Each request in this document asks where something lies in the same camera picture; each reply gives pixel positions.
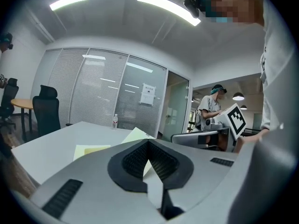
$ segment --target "chair headrest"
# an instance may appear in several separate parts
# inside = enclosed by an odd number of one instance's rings
[[[8,84],[9,85],[12,85],[12,86],[17,86],[17,79],[15,79],[15,78],[9,78],[9,80],[8,80]]]
[[[39,93],[39,97],[43,98],[56,98],[57,97],[57,91],[55,88],[41,85],[41,92]]]

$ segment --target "table leg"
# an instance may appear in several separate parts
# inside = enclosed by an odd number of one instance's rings
[[[29,130],[32,133],[31,110],[29,110]]]
[[[21,108],[21,123],[22,123],[23,140],[26,143],[27,137],[26,137],[26,131],[25,131],[24,108]]]

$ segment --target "headset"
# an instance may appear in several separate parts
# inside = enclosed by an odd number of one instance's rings
[[[184,6],[191,13],[192,17],[199,18],[199,12],[206,11],[205,6],[201,5],[201,0],[185,0]]]

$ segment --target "white desk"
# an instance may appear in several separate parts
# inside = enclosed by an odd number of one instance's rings
[[[73,161],[76,145],[120,144],[131,130],[79,122],[12,149],[32,179],[42,184]]]

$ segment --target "white box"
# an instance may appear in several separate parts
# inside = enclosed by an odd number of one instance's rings
[[[246,128],[246,120],[237,104],[232,105],[222,113],[214,117],[215,123],[221,122],[225,127],[230,127],[235,140]]]

